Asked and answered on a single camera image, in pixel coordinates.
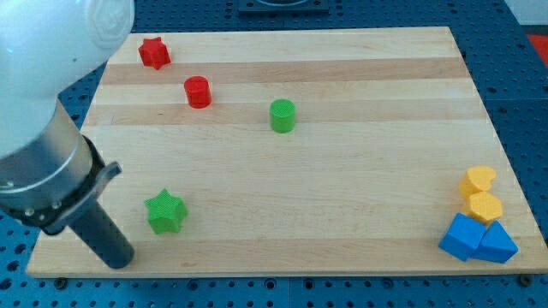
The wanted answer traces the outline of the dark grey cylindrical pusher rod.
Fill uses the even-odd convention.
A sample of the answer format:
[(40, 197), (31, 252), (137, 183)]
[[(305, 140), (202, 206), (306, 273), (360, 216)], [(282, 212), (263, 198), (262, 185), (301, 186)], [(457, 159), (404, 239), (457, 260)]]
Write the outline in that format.
[(70, 227), (109, 268), (121, 269), (133, 260), (134, 248), (98, 202)]

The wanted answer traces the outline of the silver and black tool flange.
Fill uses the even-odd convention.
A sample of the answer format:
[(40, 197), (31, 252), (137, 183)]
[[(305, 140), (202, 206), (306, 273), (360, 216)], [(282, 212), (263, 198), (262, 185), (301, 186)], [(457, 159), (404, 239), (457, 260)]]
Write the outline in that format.
[(83, 217), (121, 172), (118, 163), (104, 162), (57, 103), (43, 132), (1, 160), (1, 210), (24, 225), (58, 234)]

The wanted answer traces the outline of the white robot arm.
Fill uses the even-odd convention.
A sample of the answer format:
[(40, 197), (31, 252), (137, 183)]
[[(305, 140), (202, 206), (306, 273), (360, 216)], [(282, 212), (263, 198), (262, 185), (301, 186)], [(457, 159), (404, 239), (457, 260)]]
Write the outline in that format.
[(1, 208), (48, 235), (72, 229), (112, 269), (134, 257), (98, 203), (121, 168), (58, 96), (115, 54), (133, 24), (132, 0), (1, 4)]

